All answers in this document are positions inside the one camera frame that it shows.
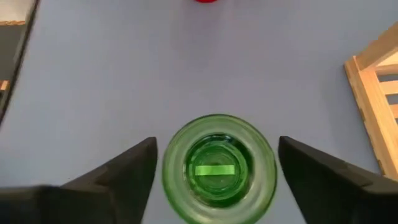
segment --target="green glass bottle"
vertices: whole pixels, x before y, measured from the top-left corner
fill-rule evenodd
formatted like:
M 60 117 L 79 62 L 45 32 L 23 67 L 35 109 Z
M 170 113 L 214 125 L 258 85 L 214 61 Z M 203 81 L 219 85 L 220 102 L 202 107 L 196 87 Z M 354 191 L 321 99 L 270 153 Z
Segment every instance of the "green glass bottle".
M 162 168 L 170 204 L 188 223 L 255 223 L 277 185 L 272 149 L 262 134 L 234 116 L 197 118 L 170 141 Z

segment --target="wooden shelf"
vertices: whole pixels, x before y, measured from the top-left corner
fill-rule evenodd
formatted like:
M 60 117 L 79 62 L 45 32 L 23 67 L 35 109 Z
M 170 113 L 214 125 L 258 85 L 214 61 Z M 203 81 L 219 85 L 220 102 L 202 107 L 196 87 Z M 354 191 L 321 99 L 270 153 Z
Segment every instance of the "wooden shelf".
M 345 69 L 382 173 L 398 180 L 398 105 L 386 98 L 398 94 L 398 80 L 377 77 L 398 74 L 398 22 L 346 61 Z

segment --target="light blue table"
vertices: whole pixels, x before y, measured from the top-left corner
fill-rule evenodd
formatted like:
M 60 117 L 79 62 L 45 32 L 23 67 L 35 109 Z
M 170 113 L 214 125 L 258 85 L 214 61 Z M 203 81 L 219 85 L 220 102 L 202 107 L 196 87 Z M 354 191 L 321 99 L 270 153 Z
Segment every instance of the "light blue table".
M 229 113 L 276 151 L 288 135 L 373 172 L 344 61 L 398 20 L 396 0 L 42 1 L 0 128 L 0 184 L 63 184 L 147 136 L 144 223 L 184 223 L 160 183 L 186 122 Z M 280 170 L 259 223 L 304 223 Z

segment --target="table surface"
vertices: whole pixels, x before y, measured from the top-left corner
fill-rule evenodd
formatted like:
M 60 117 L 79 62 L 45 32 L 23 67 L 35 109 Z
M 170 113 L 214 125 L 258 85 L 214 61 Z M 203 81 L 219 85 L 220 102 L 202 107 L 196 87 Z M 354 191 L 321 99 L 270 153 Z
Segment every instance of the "table surface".
M 161 185 L 186 122 L 239 116 L 276 151 L 291 136 L 379 172 L 343 63 L 396 20 L 396 0 L 42 1 L 0 128 L 0 184 L 63 184 L 156 136 L 144 223 L 184 223 Z M 279 169 L 259 223 L 305 223 Z

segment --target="red object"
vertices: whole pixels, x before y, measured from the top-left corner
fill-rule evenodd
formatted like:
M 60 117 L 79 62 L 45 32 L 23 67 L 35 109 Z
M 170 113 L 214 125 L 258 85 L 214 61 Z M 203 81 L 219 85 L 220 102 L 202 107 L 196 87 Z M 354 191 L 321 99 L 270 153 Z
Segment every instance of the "red object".
M 211 2 L 215 2 L 217 0 L 197 0 L 198 2 L 202 2 L 202 3 L 211 3 Z

